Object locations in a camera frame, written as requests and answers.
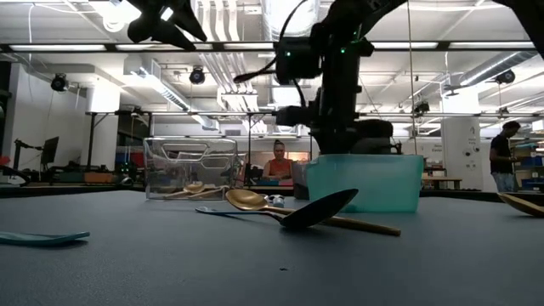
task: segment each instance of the blue spoon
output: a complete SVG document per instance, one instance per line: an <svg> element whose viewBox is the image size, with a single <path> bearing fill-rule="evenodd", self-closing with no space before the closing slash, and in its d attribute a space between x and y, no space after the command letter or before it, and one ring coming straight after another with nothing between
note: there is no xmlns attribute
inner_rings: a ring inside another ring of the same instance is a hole
<svg viewBox="0 0 544 306"><path fill-rule="evenodd" d="M67 235L41 235L10 233L0 231L0 244L27 247L54 247L76 239L89 237L91 233L81 232Z"/></svg>

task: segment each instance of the clear plastic bin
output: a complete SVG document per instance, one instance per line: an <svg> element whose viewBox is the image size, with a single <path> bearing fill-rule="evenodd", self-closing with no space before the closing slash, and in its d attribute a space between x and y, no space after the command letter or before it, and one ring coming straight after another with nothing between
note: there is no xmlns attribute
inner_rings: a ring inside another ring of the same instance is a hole
<svg viewBox="0 0 544 306"><path fill-rule="evenodd" d="M148 199L224 200L239 171L231 139L151 138L144 153Z"/></svg>

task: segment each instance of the table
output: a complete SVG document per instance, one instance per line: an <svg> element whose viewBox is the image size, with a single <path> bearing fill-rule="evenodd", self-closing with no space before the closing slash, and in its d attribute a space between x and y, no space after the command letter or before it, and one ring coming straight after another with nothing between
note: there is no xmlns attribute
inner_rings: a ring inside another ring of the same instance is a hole
<svg viewBox="0 0 544 306"><path fill-rule="evenodd" d="M453 188L455 190L461 189L462 178L448 178L448 177L426 177L422 178L423 182L431 182L435 190L440 189L441 182L453 182Z"/></svg>
<svg viewBox="0 0 544 306"><path fill-rule="evenodd" d="M91 232L63 248L0 246L0 304L544 304L544 223L505 204L422 198L416 214L350 215L401 237L291 232L193 211L203 205L230 209L135 191L0 199L0 230Z"/></svg>

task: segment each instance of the wooden spoon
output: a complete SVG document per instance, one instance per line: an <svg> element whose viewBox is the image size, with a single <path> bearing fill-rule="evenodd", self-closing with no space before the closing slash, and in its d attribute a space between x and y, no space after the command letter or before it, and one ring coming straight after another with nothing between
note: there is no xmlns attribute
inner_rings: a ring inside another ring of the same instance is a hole
<svg viewBox="0 0 544 306"><path fill-rule="evenodd" d="M507 195L503 193L498 194L502 201L510 205L511 207L516 208L520 212L528 213L533 217L544 218L544 208L539 207L536 204L533 204L524 199L520 199L517 196Z"/></svg>

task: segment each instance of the orange shirt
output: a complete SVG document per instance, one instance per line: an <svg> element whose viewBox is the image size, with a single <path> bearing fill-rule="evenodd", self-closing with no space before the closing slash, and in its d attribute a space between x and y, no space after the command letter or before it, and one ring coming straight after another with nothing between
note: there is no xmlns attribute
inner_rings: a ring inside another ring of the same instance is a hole
<svg viewBox="0 0 544 306"><path fill-rule="evenodd" d="M284 159L283 161L273 159L269 161L270 175L291 175L291 162L292 160L288 159Z"/></svg>

